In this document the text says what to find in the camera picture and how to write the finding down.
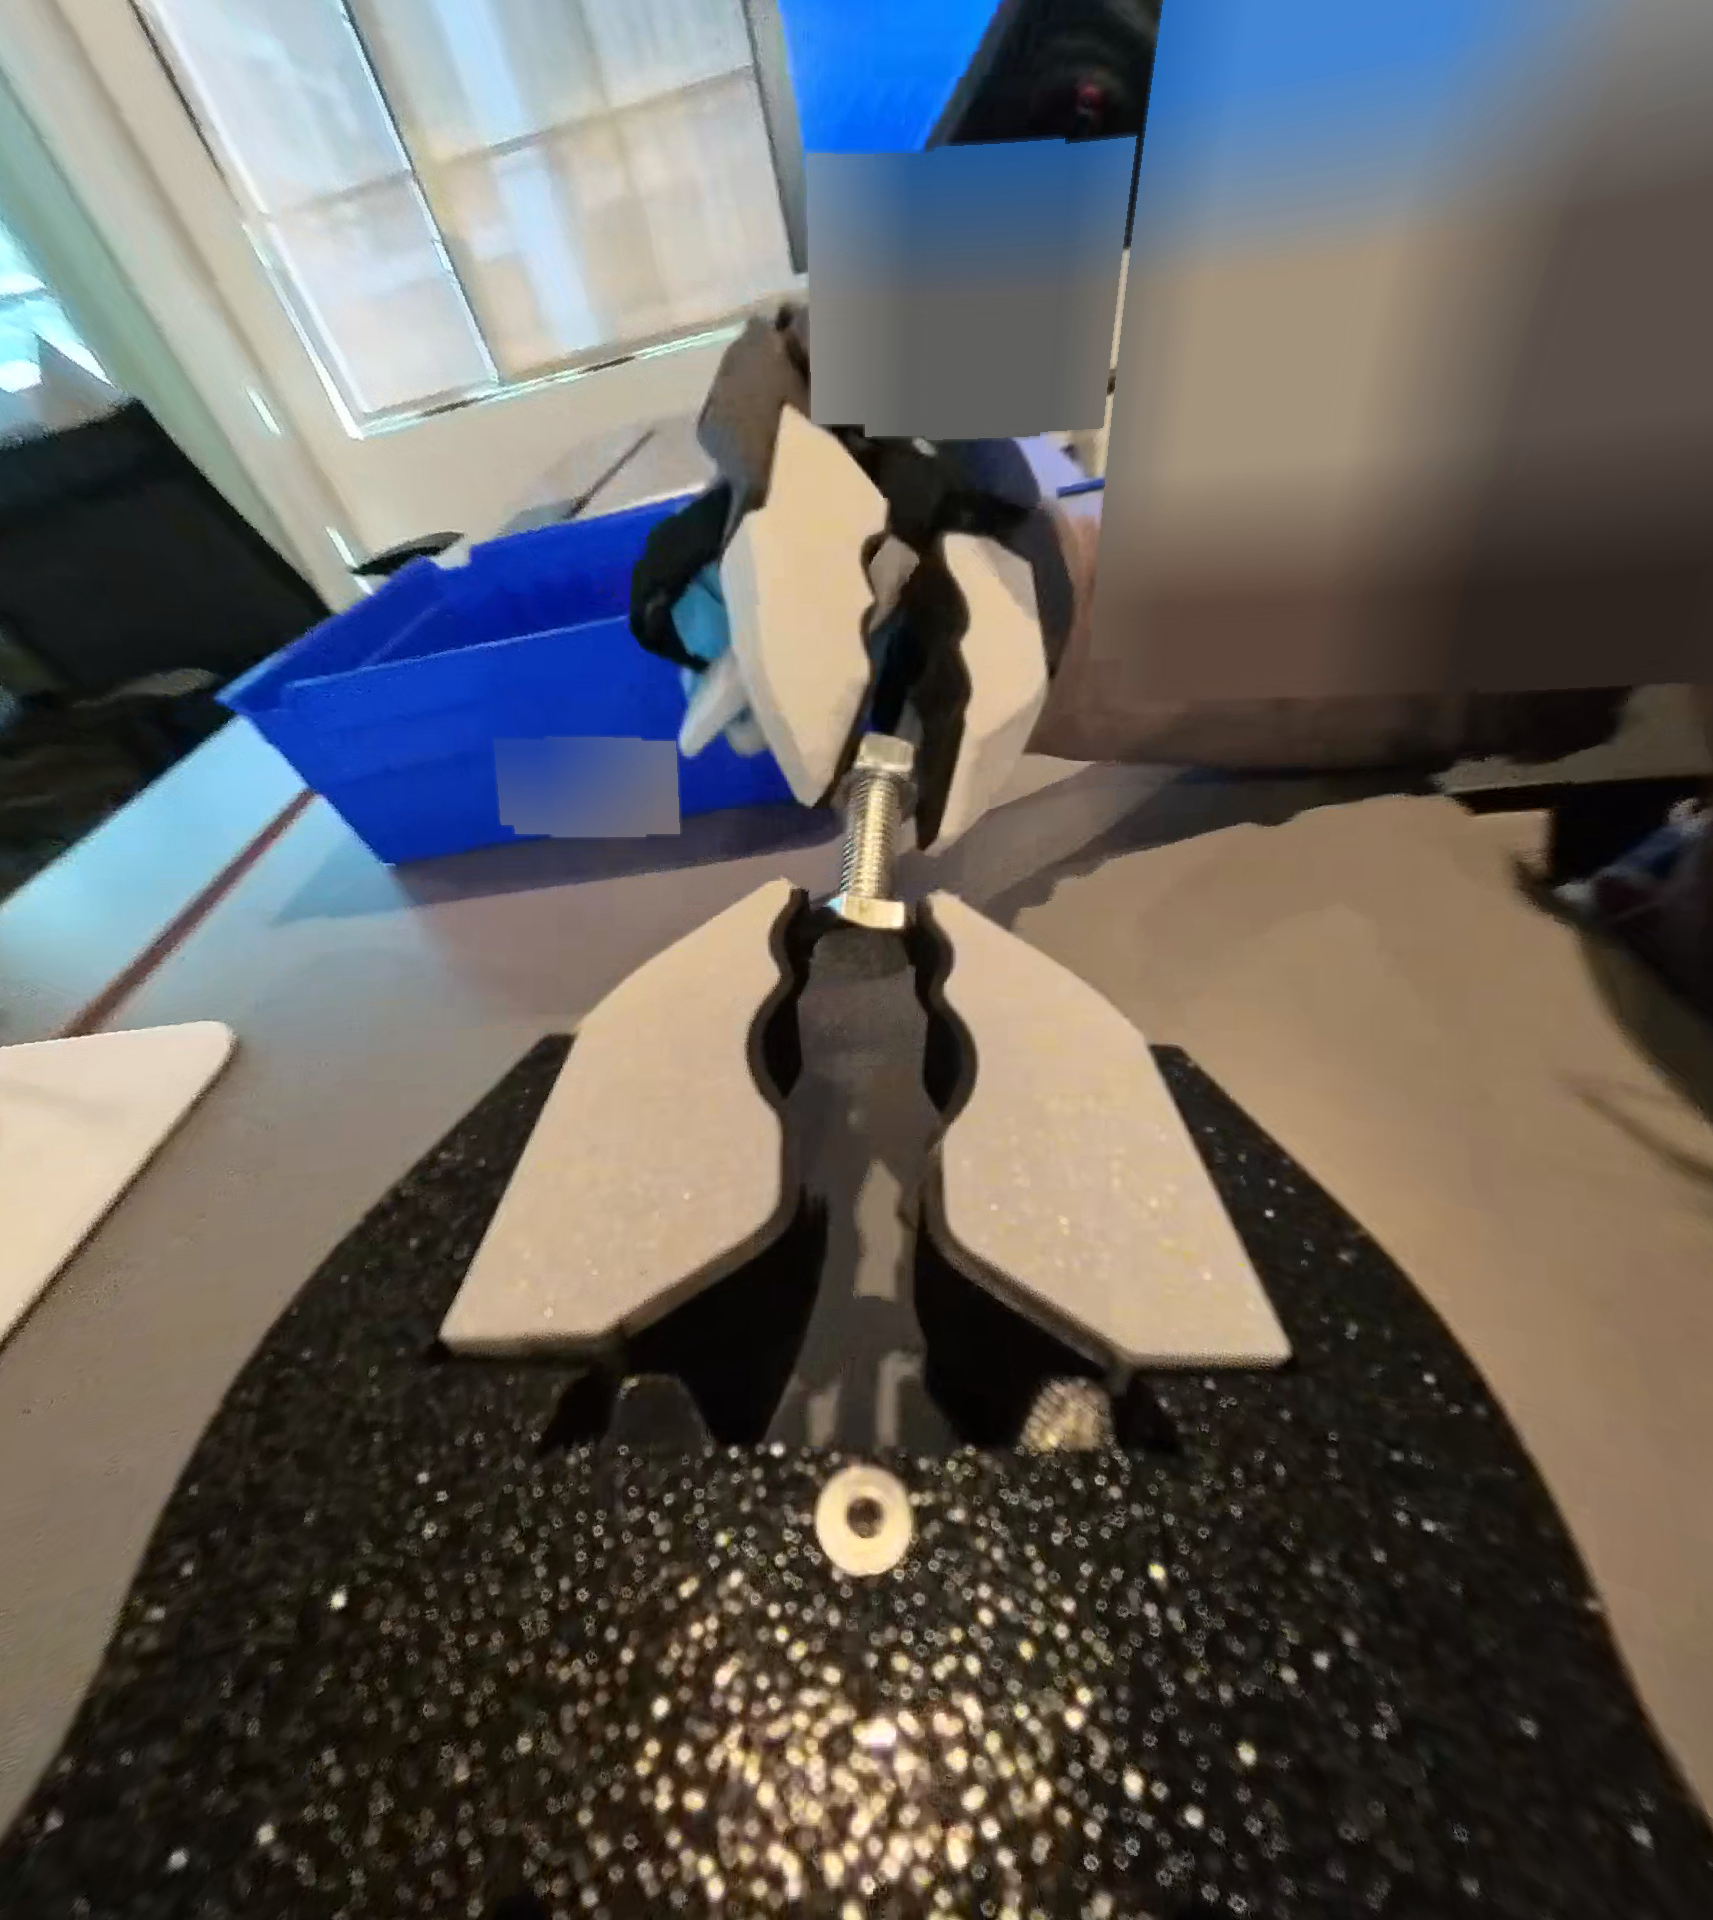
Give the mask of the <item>person's right hand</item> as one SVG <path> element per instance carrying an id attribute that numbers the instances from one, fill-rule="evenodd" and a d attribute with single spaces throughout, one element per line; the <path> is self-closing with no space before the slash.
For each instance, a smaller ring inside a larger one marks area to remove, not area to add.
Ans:
<path id="1" fill-rule="evenodd" d="M 672 606 L 672 631 L 694 661 L 677 670 L 683 692 L 677 750 L 694 758 L 726 744 L 742 758 L 766 756 L 763 711 L 732 644 L 722 563 L 706 563 L 683 588 Z"/>

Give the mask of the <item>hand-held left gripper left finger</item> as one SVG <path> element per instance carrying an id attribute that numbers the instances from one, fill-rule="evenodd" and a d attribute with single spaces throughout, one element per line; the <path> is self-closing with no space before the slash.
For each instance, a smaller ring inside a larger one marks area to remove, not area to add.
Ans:
<path id="1" fill-rule="evenodd" d="M 765 881 L 580 1017 L 441 1323 L 448 1354 L 611 1354 L 787 1231 L 811 912 Z"/>

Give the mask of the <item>steel hex bolt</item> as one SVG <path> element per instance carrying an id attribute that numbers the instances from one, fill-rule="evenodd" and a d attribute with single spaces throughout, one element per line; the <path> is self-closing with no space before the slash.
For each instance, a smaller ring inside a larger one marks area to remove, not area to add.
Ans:
<path id="1" fill-rule="evenodd" d="M 811 900 L 811 912 L 821 921 L 896 938 L 911 921 L 911 907 L 896 897 L 896 866 L 903 832 L 914 825 L 917 768 L 914 780 L 853 778 L 849 770 L 834 789 L 837 884 Z"/>

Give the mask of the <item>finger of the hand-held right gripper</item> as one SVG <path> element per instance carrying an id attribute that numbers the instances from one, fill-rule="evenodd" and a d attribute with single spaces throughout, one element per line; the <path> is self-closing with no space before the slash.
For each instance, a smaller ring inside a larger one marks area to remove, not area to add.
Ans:
<path id="1" fill-rule="evenodd" d="M 839 786 L 866 706 L 868 554 L 887 516 L 845 443 L 787 406 L 765 502 L 725 545 L 722 588 L 728 653 L 798 803 Z"/>
<path id="2" fill-rule="evenodd" d="M 949 849 L 1004 791 L 1050 685 L 1028 562 L 952 531 L 911 579 L 917 845 Z"/>

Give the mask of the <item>white framed window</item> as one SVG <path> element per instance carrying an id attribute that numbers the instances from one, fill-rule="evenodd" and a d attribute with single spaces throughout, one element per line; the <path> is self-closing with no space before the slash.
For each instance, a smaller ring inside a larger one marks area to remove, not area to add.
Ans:
<path id="1" fill-rule="evenodd" d="M 744 4 L 133 11 L 355 433 L 792 283 Z"/>

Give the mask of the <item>blue plastic bin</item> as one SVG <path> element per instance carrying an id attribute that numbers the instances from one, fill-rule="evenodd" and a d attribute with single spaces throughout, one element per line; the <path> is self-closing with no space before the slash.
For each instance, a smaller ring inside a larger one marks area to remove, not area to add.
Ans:
<path id="1" fill-rule="evenodd" d="M 770 753 L 677 753 L 677 667 L 628 630 L 646 536 L 694 491 L 419 558 L 219 690 L 219 701 L 387 866 L 517 838 L 499 770 L 560 739 L 642 739 L 674 768 L 683 820 L 781 805 Z"/>

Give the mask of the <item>instruction sheet on wooden stand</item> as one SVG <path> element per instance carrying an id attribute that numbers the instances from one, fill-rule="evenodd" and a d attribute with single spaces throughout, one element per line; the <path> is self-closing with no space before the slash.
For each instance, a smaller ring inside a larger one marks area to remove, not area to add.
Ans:
<path id="1" fill-rule="evenodd" d="M 0 1350 L 233 1051 L 218 1020 L 0 1046 Z"/>

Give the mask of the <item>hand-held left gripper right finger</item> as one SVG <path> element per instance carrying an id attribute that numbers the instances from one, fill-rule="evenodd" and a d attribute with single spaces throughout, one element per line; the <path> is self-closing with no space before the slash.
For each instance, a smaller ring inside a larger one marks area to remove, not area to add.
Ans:
<path id="1" fill-rule="evenodd" d="M 1262 1280 L 1138 1028 L 952 891 L 914 920 L 936 1132 L 923 1215 L 973 1286 L 1102 1373 L 1274 1369 Z"/>

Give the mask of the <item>black office chair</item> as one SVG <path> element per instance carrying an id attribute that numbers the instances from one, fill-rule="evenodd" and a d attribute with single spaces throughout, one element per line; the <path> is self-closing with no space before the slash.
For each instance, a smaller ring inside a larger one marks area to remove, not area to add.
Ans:
<path id="1" fill-rule="evenodd" d="M 0 439 L 0 630 L 74 693 L 222 685 L 325 616 L 139 401 Z"/>

